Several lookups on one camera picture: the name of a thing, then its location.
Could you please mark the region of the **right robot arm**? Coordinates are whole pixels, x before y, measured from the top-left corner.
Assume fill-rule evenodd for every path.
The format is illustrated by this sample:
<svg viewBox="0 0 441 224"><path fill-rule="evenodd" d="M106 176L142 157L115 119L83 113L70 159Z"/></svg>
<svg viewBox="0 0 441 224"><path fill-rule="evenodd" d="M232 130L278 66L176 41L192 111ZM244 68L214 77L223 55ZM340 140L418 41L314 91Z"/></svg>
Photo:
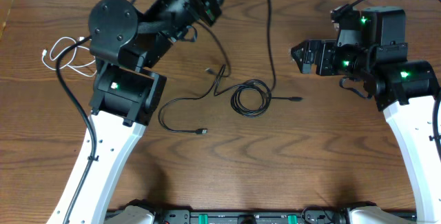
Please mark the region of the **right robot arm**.
<svg viewBox="0 0 441 224"><path fill-rule="evenodd" d="M416 223L440 222L440 85L427 61L409 61L402 8L351 9L332 17L335 40L308 39L292 59L303 74L360 81L397 139L416 203Z"/></svg>

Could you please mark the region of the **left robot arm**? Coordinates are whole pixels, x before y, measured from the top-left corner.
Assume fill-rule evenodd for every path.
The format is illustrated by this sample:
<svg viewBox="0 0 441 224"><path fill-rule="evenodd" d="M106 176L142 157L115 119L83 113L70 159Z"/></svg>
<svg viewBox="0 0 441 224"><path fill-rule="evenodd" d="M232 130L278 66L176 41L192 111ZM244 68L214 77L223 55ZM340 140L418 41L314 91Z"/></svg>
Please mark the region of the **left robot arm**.
<svg viewBox="0 0 441 224"><path fill-rule="evenodd" d="M116 184L143 136L166 78L154 65L197 21L212 26L224 0L156 0L145 12L133 1L101 0L85 41L96 77L86 133L51 223L103 223Z"/></svg>

